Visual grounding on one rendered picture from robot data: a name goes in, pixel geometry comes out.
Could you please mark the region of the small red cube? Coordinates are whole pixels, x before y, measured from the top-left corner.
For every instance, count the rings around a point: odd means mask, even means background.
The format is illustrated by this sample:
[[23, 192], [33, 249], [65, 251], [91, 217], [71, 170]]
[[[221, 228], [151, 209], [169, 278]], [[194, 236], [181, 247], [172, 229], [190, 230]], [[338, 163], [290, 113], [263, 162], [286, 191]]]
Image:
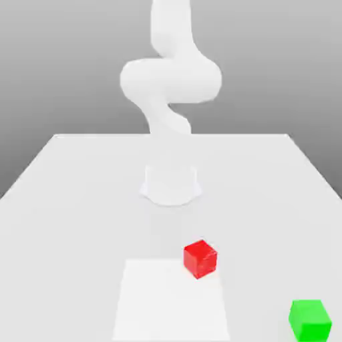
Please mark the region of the small red cube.
[[200, 279], [216, 270], [218, 253], [205, 240], [198, 240], [184, 247], [184, 267]]

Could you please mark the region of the small green cube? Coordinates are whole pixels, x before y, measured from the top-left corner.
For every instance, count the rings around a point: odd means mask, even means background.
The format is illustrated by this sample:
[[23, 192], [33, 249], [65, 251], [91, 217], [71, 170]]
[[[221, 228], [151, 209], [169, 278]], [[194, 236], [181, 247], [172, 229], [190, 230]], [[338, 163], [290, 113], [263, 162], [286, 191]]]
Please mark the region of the small green cube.
[[318, 299], [293, 300], [289, 324], [297, 342], [327, 342], [332, 320]]

